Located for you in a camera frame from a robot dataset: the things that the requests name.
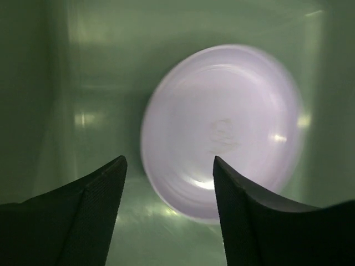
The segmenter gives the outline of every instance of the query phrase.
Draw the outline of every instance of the round plastic lid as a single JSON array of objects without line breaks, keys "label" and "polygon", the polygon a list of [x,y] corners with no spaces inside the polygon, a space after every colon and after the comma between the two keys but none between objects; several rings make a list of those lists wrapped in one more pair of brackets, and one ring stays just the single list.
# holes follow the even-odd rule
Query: round plastic lid
[{"label": "round plastic lid", "polygon": [[218,222],[218,155],[278,191],[302,146],[300,101],[288,71],[256,48],[221,45],[188,57],[161,81],[144,116],[141,158],[154,190],[174,210]]}]

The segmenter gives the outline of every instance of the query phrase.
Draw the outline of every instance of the bin floor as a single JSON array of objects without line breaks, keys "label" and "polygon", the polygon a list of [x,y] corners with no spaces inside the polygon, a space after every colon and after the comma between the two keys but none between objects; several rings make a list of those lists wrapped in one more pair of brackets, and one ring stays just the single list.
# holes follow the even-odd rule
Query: bin floor
[{"label": "bin floor", "polygon": [[171,210],[139,155],[147,101],[179,61],[253,45],[300,88],[305,132],[283,195],[315,206],[355,197],[351,1],[5,0],[0,30],[0,202],[22,201],[118,155],[129,163],[107,265],[226,265],[220,227]]}]

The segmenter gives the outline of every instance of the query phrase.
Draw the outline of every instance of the white plastic lid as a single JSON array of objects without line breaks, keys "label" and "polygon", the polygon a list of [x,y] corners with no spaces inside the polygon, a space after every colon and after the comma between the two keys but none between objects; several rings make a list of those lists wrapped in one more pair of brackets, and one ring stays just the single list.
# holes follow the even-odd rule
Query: white plastic lid
[{"label": "white plastic lid", "polygon": [[290,178],[301,147],[300,97],[288,71],[243,45],[202,50],[178,64],[150,99],[141,158],[171,208],[218,222],[216,155],[272,191]]}]

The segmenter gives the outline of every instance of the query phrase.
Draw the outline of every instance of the green plastic container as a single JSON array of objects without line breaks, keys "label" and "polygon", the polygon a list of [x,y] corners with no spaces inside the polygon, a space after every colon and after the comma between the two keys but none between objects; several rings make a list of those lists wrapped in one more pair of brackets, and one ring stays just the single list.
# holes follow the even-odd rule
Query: green plastic container
[{"label": "green plastic container", "polygon": [[226,265],[219,226],[167,207],[140,162],[143,112],[161,78],[219,44],[275,56],[300,88],[306,143],[283,194],[355,198],[355,22],[339,0],[4,0],[0,203],[82,177],[118,155],[129,172],[107,265]]}]

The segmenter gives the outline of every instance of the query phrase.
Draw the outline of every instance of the translucent plastic bin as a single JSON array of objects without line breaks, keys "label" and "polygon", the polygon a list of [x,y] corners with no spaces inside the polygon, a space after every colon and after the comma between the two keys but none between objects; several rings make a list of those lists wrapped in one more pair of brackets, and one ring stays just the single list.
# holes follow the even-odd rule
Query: translucent plastic bin
[{"label": "translucent plastic bin", "polygon": [[242,43],[274,55],[303,97],[301,160],[283,194],[355,197],[351,1],[4,0],[0,9],[0,203],[22,201],[118,155],[128,178],[107,265],[226,265],[219,226],[152,190],[139,129],[160,79],[188,55]]}]

